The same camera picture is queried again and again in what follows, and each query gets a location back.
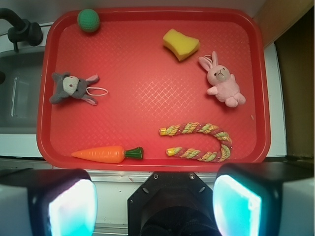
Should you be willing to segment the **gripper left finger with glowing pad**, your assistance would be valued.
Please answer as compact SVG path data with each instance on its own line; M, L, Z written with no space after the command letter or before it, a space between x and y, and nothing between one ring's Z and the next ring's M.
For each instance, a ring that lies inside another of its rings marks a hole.
M0 172L2 236L91 236L97 192L82 169Z

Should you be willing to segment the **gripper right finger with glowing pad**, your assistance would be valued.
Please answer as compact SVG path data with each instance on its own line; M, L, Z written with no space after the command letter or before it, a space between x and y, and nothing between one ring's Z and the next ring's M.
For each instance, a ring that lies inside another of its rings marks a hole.
M223 236L313 236L314 165L307 162L228 163L213 187Z

